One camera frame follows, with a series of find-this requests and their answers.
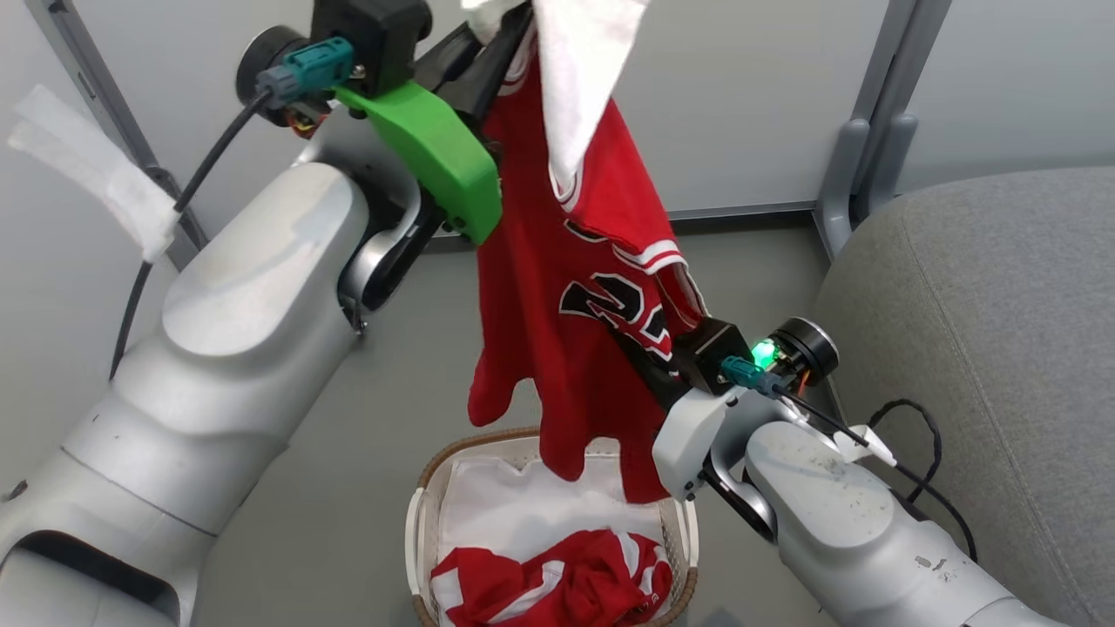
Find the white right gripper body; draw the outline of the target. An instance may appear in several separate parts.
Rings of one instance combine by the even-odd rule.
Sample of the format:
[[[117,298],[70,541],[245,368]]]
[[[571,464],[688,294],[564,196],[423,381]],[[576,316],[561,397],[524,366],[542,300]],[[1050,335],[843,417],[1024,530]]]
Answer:
[[[657,433],[652,459],[662,488],[678,502],[692,499],[707,482],[702,472],[712,464],[712,478],[725,478],[745,455],[752,428],[737,408],[747,388],[733,386],[716,395],[699,388],[683,393],[666,412]]]

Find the grey wall base rail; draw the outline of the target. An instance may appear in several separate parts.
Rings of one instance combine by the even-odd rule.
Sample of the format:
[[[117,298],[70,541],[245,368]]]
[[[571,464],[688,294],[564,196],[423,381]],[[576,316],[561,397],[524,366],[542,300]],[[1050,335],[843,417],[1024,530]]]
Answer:
[[[709,219],[749,219],[766,218],[766,215],[812,212],[816,201],[788,201],[765,204],[748,204],[748,206],[726,206],[712,209],[670,210],[668,213],[673,223],[687,221],[709,221]]]

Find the grey metal partition post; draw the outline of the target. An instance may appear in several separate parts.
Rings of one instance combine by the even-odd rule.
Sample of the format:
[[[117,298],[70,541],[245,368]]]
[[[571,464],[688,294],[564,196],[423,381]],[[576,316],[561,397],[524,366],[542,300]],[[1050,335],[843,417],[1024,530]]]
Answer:
[[[867,73],[821,180],[813,215],[833,259],[854,229],[896,196],[919,119],[909,102],[953,0],[889,0]]]

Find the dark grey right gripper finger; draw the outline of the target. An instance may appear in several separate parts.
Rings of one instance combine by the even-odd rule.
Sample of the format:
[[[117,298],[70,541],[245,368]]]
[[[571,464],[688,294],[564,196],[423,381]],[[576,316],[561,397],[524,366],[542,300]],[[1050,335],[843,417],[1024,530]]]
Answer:
[[[629,364],[662,412],[672,409],[692,389],[680,374],[673,372],[671,361],[639,343],[629,343]]]

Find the slanted grey metal post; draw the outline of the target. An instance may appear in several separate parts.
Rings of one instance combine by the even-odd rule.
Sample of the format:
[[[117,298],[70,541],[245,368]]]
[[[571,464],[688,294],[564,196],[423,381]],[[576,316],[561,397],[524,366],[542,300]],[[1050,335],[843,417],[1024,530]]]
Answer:
[[[168,193],[180,197],[180,183],[156,160],[151,143],[132,115],[123,91],[72,0],[19,0],[33,17],[45,40],[64,66],[94,118],[135,166]]]

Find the woven laundry basket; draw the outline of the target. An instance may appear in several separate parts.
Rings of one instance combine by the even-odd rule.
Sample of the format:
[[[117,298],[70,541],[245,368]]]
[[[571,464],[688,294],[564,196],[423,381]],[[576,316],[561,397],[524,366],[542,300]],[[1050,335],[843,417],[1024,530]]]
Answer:
[[[435,454],[421,470],[408,504],[405,523],[405,563],[413,608],[421,627],[450,627],[437,615],[442,609],[430,591],[430,572],[438,561],[442,502],[449,493],[450,467],[462,459],[502,459],[515,469],[540,460],[540,430],[491,431],[459,438]],[[657,502],[665,533],[666,558],[673,572],[672,591],[665,608],[646,627],[682,627],[699,579],[699,525],[691,502]]]

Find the white garment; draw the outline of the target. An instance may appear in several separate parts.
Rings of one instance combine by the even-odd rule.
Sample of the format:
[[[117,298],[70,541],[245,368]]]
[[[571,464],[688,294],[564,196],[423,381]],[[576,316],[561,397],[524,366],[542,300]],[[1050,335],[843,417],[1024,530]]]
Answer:
[[[459,0],[481,44],[493,44],[518,4],[534,11],[541,62],[549,174],[558,202],[571,209],[583,162],[605,105],[652,0]]]

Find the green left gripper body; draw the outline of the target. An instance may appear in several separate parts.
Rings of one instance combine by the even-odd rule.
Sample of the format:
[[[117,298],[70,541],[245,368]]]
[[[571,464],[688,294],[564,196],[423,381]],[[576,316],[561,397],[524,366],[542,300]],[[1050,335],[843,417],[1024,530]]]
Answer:
[[[484,119],[462,119],[450,107],[450,84],[426,89],[415,83],[415,74],[379,97],[360,96],[349,81],[363,74],[346,39],[314,41],[275,25],[248,45],[235,90],[243,104],[270,91],[261,116],[303,138],[322,127],[330,100],[358,112],[429,191],[450,230],[482,245],[503,214],[497,149],[484,135]]]

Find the grey fabric sofa seat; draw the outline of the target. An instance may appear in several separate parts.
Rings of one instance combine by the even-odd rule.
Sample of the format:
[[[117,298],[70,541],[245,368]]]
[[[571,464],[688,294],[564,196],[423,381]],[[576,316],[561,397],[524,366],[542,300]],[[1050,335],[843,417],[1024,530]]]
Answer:
[[[933,485],[1032,610],[1115,627],[1115,166],[969,179],[865,219],[809,318],[863,423],[919,402]]]

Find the red white clothes in basket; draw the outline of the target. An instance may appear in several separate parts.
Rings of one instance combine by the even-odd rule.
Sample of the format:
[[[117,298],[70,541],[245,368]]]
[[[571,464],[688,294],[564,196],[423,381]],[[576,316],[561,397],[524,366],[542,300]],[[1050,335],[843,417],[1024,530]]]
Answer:
[[[465,459],[450,471],[435,567],[465,547],[526,561],[568,536],[603,529],[648,536],[665,547],[657,507],[626,500],[617,459],[591,456],[574,482],[541,461],[515,469],[501,459]]]

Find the crumpled red white jersey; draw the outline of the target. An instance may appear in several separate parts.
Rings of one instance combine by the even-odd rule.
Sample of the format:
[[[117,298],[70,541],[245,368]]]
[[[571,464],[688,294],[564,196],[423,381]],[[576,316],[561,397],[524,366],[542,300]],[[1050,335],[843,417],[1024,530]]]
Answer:
[[[457,548],[432,572],[453,627],[636,627],[672,591],[665,547],[648,536],[585,530],[526,561]]]

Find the red basketball jersey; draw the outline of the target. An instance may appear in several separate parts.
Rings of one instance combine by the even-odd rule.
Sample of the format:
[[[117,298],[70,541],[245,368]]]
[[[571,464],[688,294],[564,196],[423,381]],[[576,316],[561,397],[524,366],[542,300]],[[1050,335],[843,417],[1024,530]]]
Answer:
[[[652,446],[666,412],[637,366],[676,382],[673,341],[707,309],[614,102],[572,191],[554,192],[542,76],[530,32],[484,127],[503,149],[504,206],[477,251],[484,347],[471,423],[498,421],[518,382],[534,382],[546,467],[574,482],[588,445],[613,438],[626,500],[656,502],[666,489]]]

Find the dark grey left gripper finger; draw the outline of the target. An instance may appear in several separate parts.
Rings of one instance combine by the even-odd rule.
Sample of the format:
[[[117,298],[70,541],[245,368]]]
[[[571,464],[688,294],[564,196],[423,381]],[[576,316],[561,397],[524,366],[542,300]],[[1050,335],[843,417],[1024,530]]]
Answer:
[[[478,58],[484,49],[471,25],[457,25],[415,60],[415,83],[426,89],[442,89],[450,83],[479,88],[484,76]]]
[[[502,16],[498,32],[489,44],[485,44],[484,52],[478,58],[484,76],[479,88],[450,83],[450,107],[457,110],[462,119],[483,120],[489,115],[491,104],[497,99],[532,19],[533,9],[530,3],[518,4]]]

